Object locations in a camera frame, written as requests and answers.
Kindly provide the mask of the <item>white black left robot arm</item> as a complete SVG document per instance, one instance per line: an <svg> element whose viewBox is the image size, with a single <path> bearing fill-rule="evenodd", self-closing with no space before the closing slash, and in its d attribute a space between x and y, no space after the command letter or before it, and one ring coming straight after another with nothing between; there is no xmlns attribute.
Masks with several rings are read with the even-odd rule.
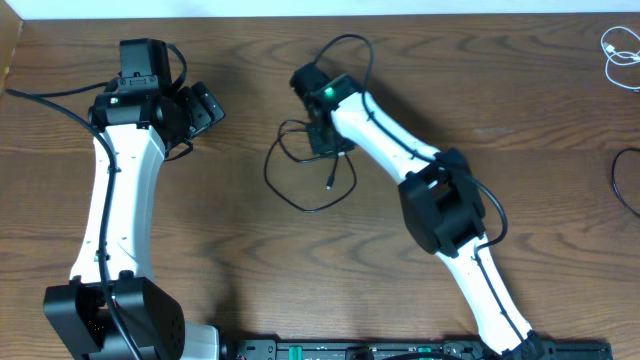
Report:
<svg viewBox="0 0 640 360"><path fill-rule="evenodd" d="M154 282L151 225L171 150L224 117L207 87L172 78L178 49L143 38L119 44L121 71L90 107L95 178L69 281L51 286L44 314L75 359L217 359L218 330L185 319Z"/></svg>

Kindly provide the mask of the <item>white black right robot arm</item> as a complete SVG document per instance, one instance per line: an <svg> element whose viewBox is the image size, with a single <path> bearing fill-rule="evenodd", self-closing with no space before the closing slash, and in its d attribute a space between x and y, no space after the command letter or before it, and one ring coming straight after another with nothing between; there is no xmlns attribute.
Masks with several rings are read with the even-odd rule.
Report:
<svg viewBox="0 0 640 360"><path fill-rule="evenodd" d="M451 272L484 344L504 359L543 358L539 336L492 258L482 200L495 197L473 177L464 155L422 142L347 74L331 79L308 63L293 73L290 86L327 138L359 146L394 180L410 235Z"/></svg>

